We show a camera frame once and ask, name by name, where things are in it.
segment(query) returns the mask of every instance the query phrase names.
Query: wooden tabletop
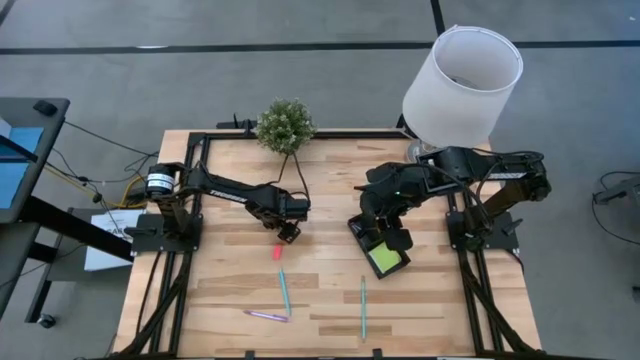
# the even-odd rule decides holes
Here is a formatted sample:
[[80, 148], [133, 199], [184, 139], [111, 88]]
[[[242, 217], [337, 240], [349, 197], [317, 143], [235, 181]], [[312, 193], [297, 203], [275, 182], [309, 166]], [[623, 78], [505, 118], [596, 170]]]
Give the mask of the wooden tabletop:
[[[184, 161], [190, 131], [165, 132], [158, 162]], [[473, 344], [458, 260], [449, 247], [446, 199], [433, 198], [403, 217], [414, 247], [408, 267], [378, 280], [347, 228], [359, 213], [365, 172], [387, 161], [404, 162], [408, 140], [312, 140], [298, 152], [312, 209], [302, 234], [271, 259], [279, 243], [240, 204], [203, 197], [204, 232], [191, 267], [179, 356], [386, 356], [471, 355]], [[275, 180], [283, 157], [255, 140], [214, 140], [209, 171], [248, 184]], [[291, 161], [284, 189], [302, 191]], [[488, 197], [496, 183], [483, 188]], [[114, 349], [133, 339], [154, 254], [136, 257]], [[498, 308], [522, 338], [539, 339], [520, 265], [504, 251], [486, 251]], [[144, 319], [155, 308], [164, 256], [152, 285]], [[250, 317], [243, 310], [285, 315], [278, 270], [286, 274], [293, 315], [290, 323]], [[367, 282], [367, 339], [360, 339], [360, 278]], [[485, 314], [485, 347], [491, 348]], [[167, 349], [170, 309], [160, 349]]]

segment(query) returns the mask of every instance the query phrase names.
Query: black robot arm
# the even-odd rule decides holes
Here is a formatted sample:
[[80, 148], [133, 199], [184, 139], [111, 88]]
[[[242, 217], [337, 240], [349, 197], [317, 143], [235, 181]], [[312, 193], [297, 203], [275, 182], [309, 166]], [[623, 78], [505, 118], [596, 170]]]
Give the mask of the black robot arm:
[[[447, 147], [424, 155], [415, 164], [385, 163], [367, 171], [369, 184], [356, 187], [360, 221], [368, 238], [385, 241], [392, 250], [408, 250], [413, 241], [400, 217], [434, 197], [467, 192], [476, 204], [464, 210], [464, 231], [481, 238], [492, 231], [493, 219], [520, 201], [540, 201], [551, 191], [535, 152], [483, 155], [473, 149]], [[471, 193], [474, 182], [505, 181], [505, 187], [482, 203]]]
[[149, 168], [147, 197], [158, 204], [164, 217], [164, 234], [181, 237], [190, 232], [191, 220], [182, 200], [197, 194], [216, 196], [244, 204], [245, 209], [267, 229], [279, 230], [278, 237], [291, 243], [300, 234], [298, 222], [307, 220], [308, 199], [295, 199], [271, 183], [248, 185], [210, 174], [199, 165], [187, 169], [181, 163], [157, 164]]

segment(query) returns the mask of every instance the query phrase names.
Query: small green plant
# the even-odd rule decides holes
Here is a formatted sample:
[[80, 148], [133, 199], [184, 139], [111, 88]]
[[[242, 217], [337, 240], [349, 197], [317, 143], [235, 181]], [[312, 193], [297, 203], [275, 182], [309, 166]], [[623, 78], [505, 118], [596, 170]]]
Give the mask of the small green plant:
[[292, 155], [316, 132], [307, 106], [298, 99], [276, 99], [258, 116], [258, 142], [279, 154]]

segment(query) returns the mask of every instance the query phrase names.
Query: gray carpet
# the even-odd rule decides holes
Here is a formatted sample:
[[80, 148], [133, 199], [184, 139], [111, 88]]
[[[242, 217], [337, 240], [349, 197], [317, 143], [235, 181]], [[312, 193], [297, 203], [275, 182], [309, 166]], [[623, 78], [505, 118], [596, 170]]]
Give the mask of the gray carpet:
[[[481, 25], [518, 41], [640, 39], [640, 5], [607, 0], [443, 0], [447, 26]], [[0, 47], [193, 45], [435, 39], [429, 2], [18, 0]], [[426, 50], [0, 56], [0, 96], [71, 99], [68, 119], [145, 151], [165, 129], [213, 128], [299, 97], [321, 127], [388, 127]], [[606, 235], [591, 193], [611, 170], [640, 170], [640, 48], [522, 50], [525, 72], [491, 136], [501, 151], [538, 150], [553, 192], [520, 204], [526, 280], [543, 346], [557, 354], [635, 359], [640, 247]], [[66, 127], [56, 144], [76, 172], [113, 179], [137, 158]], [[62, 165], [55, 155], [51, 162]], [[614, 183], [617, 179], [608, 179]], [[119, 198], [125, 184], [103, 188]], [[43, 175], [36, 194], [61, 208], [90, 200]], [[596, 209], [640, 241], [625, 200]], [[51, 241], [44, 235], [42, 241]], [[34, 266], [28, 262], [25, 269]], [[115, 332], [127, 269], [55, 284], [44, 330], [22, 321], [38, 272], [22, 278], [0, 321], [3, 359], [101, 356]]]

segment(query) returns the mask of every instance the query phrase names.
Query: white lamp shade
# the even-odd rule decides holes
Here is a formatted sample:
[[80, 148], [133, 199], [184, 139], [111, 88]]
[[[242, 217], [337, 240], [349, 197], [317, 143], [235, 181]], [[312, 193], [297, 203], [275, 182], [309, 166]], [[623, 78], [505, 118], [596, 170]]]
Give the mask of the white lamp shade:
[[404, 119], [430, 145], [484, 143], [522, 69], [518, 49], [502, 35], [454, 26], [438, 37], [405, 94]]

